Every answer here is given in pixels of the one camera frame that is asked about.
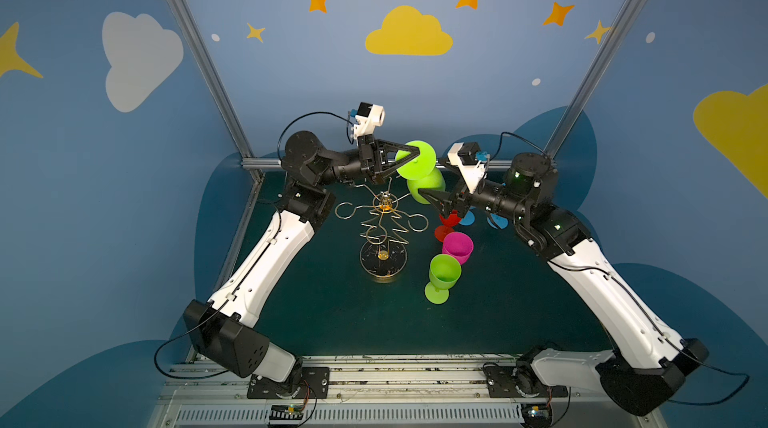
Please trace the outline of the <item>red wine glass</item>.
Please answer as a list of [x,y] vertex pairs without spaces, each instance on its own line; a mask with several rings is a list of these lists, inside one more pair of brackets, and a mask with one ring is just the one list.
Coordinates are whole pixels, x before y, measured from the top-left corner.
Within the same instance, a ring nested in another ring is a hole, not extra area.
[[454,232],[454,228],[461,222],[461,217],[453,210],[447,217],[439,216],[440,224],[434,230],[435,238],[443,243],[446,236]]

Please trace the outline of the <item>green wine glass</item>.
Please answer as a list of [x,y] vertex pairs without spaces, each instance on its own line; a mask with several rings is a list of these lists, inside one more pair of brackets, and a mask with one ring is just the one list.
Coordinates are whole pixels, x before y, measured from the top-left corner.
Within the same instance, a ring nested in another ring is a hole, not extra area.
[[437,155],[434,148],[421,140],[408,142],[409,146],[419,148],[419,156],[398,168],[398,174],[407,180],[408,190],[412,197],[420,204],[429,205],[419,189],[445,190],[445,180],[437,168]]
[[454,287],[462,274],[460,263],[447,254],[434,256],[429,265],[429,282],[424,288],[427,300],[439,305],[445,303],[450,296],[450,289]]

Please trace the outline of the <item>pink wine glass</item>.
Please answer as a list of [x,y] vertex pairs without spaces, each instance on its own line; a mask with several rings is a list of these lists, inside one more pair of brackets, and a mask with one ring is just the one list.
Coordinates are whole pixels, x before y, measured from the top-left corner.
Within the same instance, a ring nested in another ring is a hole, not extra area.
[[451,232],[443,240],[442,253],[455,258],[464,265],[474,251],[474,242],[470,236],[461,232]]

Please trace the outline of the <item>green wine glass front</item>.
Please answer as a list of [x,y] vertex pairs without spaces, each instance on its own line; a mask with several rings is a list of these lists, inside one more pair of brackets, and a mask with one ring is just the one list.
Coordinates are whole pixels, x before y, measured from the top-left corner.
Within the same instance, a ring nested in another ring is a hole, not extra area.
[[439,305],[445,303],[450,296],[450,289],[454,287],[462,274],[460,263],[447,254],[434,256],[429,265],[429,282],[424,288],[427,300]]

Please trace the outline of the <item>blue wine glass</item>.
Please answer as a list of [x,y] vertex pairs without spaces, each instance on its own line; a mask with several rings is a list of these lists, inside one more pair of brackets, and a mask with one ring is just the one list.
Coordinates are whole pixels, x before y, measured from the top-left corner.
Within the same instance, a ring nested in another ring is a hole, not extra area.
[[475,215],[472,210],[468,211],[465,216],[460,220],[459,224],[462,226],[471,226],[475,222]]
[[509,226],[509,221],[506,218],[496,214],[488,214],[487,222],[492,228],[498,230],[506,229]]

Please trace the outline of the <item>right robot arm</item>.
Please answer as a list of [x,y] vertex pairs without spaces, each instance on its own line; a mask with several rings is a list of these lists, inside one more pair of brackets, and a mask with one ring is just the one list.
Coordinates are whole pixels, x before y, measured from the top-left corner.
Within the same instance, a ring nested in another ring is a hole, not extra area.
[[498,215],[580,296],[615,346],[598,352],[534,348],[518,359],[514,376],[523,396],[565,386],[601,393],[624,411],[644,416],[669,401],[707,359],[698,339],[683,338],[625,283],[597,241],[572,212],[554,204],[559,172],[539,153],[520,153],[504,181],[488,179],[475,143],[457,143],[444,163],[459,180],[451,191],[418,193],[447,217],[470,209]]

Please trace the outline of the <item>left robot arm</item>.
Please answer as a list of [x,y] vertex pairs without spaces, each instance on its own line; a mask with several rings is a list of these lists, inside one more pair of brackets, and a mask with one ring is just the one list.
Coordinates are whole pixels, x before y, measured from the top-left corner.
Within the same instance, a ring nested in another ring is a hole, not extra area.
[[346,152],[326,148],[310,131],[292,134],[281,160],[287,181],[264,235],[228,281],[207,301],[191,301],[183,313],[195,350],[241,378],[297,383],[297,357],[255,329],[269,295],[327,219],[335,203],[329,185],[382,184],[415,161],[434,165],[436,158],[416,143],[378,140],[371,134]]

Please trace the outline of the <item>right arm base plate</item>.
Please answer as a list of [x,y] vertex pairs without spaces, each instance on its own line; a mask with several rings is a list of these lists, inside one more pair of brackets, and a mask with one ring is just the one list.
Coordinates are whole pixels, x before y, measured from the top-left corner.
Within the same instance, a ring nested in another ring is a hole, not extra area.
[[531,370],[497,363],[484,363],[481,367],[491,398],[567,398],[565,386],[546,386]]

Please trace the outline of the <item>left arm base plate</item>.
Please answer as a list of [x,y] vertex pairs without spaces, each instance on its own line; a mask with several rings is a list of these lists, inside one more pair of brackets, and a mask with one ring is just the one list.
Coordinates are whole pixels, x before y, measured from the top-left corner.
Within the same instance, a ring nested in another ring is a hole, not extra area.
[[294,370],[283,382],[252,375],[246,397],[248,399],[326,399],[330,385],[328,367],[302,367]]

